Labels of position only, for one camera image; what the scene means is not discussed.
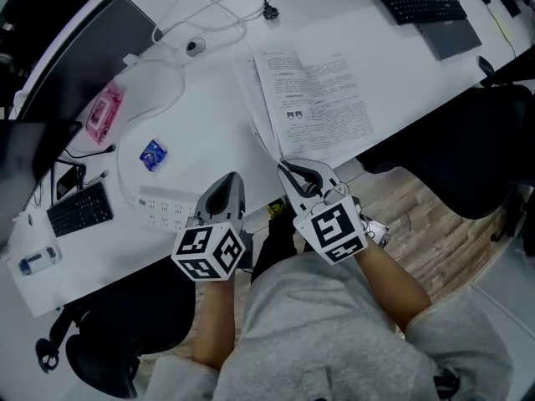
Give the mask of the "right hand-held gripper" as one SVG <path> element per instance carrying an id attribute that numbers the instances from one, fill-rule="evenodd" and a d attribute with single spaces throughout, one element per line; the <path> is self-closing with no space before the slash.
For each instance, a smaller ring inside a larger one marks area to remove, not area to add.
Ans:
<path id="1" fill-rule="evenodd" d="M 329 264 L 340 263 L 368 247 L 389 242 L 389 227 L 362 213 L 346 185 L 321 161 L 284 160 L 278 178 L 293 209 L 297 232 Z"/>

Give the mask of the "wide black keyboard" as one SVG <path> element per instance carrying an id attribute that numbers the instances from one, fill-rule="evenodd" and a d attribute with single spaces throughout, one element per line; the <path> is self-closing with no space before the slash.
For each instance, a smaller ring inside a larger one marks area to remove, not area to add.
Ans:
<path id="1" fill-rule="evenodd" d="M 466 19 L 458 0 L 380 0 L 398 25 Z"/>

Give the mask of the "clear water bottle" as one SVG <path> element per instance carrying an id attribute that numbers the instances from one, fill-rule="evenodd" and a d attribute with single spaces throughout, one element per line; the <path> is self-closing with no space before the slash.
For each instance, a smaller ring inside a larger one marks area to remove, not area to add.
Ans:
<path id="1" fill-rule="evenodd" d="M 46 246 L 18 263 L 18 270 L 23 276 L 30 276 L 56 265 L 62 260 L 62 253 L 57 245 Z"/>

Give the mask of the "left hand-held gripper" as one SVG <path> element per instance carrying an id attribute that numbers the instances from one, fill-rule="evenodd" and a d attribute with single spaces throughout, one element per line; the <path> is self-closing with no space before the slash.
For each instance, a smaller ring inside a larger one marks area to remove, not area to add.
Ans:
<path id="1" fill-rule="evenodd" d="M 195 213 L 177 234 L 171 260 L 194 282 L 228 280 L 248 250 L 244 213 L 242 177 L 230 172 L 201 195 Z"/>

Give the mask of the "person's right forearm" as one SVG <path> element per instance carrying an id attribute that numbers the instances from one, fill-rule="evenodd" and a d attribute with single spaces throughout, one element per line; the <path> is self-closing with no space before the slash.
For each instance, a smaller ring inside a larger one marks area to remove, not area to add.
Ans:
<path id="1" fill-rule="evenodd" d="M 372 240 L 354 258 L 375 301 L 402 332 L 431 306 L 423 286 Z"/>

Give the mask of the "black phone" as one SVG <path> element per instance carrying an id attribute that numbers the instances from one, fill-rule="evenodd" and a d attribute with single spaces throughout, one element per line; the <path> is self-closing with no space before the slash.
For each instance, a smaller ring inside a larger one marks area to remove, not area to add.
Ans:
<path id="1" fill-rule="evenodd" d="M 72 189 L 81 190 L 83 188 L 85 174 L 85 165 L 72 165 L 56 182 L 56 200 L 61 200 Z"/>

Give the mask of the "black clip-on device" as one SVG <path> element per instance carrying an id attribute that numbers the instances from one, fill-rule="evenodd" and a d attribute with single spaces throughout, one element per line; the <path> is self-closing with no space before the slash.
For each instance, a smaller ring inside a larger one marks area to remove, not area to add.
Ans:
<path id="1" fill-rule="evenodd" d="M 450 369 L 443 369 L 433 378 L 438 398 L 441 401 L 451 401 L 460 387 L 460 379 Z"/>

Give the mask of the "black trousers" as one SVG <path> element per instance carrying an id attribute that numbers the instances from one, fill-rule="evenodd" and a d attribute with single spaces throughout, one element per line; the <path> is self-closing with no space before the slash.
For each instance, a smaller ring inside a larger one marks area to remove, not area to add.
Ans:
<path id="1" fill-rule="evenodd" d="M 251 283 L 254 283 L 270 267 L 297 255 L 293 241 L 295 232 L 291 216 L 281 214 L 269 221 L 268 235 L 252 271 Z"/>

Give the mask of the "white power strip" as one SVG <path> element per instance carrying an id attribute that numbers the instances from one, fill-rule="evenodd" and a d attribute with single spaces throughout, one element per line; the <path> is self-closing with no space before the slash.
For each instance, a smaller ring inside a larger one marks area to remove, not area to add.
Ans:
<path id="1" fill-rule="evenodd" d="M 193 216 L 199 198 L 189 191 L 141 186 L 135 200 L 135 213 L 145 226 L 179 232 Z"/>

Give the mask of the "person's left forearm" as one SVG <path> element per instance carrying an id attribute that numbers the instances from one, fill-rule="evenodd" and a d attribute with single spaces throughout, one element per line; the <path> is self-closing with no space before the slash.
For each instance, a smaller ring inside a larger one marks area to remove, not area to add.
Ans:
<path id="1" fill-rule="evenodd" d="M 208 282 L 196 333 L 191 346 L 191 360 L 220 371 L 235 346 L 235 281 Z"/>

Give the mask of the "blue packet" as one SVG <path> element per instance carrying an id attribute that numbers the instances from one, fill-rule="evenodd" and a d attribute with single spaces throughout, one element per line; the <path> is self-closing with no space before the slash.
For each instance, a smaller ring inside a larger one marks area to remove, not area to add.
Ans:
<path id="1" fill-rule="evenodd" d="M 141 152 L 139 160 L 149 172 L 155 172 L 167 156 L 166 147 L 158 140 L 151 140 Z"/>

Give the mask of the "pink packet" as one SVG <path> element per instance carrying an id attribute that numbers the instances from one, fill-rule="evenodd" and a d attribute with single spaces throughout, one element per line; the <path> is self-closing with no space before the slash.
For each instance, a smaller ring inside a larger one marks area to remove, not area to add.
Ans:
<path id="1" fill-rule="evenodd" d="M 98 145 L 102 144 L 110 131 L 116 114 L 122 104 L 126 89 L 116 82 L 108 83 L 99 93 L 87 118 L 85 129 Z"/>

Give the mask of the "small black keyboard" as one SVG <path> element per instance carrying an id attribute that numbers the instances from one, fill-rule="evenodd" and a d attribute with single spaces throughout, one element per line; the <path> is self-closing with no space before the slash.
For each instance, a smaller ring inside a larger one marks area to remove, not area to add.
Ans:
<path id="1" fill-rule="evenodd" d="M 111 221 L 114 213 L 104 184 L 98 182 L 52 206 L 47 216 L 53 233 L 61 237 Z"/>

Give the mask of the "white book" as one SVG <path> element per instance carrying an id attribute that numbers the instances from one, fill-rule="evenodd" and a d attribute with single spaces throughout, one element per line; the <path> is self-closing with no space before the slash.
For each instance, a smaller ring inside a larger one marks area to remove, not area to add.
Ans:
<path id="1" fill-rule="evenodd" d="M 232 69 L 252 132 L 277 162 L 330 162 L 375 138 L 364 98 L 340 53 L 258 50 L 236 59 Z"/>

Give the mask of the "black office chair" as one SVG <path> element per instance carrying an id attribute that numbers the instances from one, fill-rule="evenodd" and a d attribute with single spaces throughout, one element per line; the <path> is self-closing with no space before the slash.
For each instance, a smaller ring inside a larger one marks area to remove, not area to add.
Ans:
<path id="1" fill-rule="evenodd" d="M 47 338 L 35 344 L 49 373 L 64 348 L 80 380 L 109 396 L 134 399 L 140 356 L 178 346 L 190 332 L 195 283 L 165 257 L 66 304 Z"/>
<path id="2" fill-rule="evenodd" d="M 372 174 L 408 170 L 457 215 L 481 219 L 514 186 L 535 189 L 535 94 L 470 88 L 356 158 Z"/>
<path id="3" fill-rule="evenodd" d="M 530 209 L 535 206 L 535 189 L 530 193 L 527 200 L 518 191 L 512 191 L 502 204 L 506 212 L 505 223 L 500 231 L 491 234 L 492 242 L 499 242 L 504 236 L 513 238 L 517 232 L 517 226 L 523 217 L 527 217 Z"/>

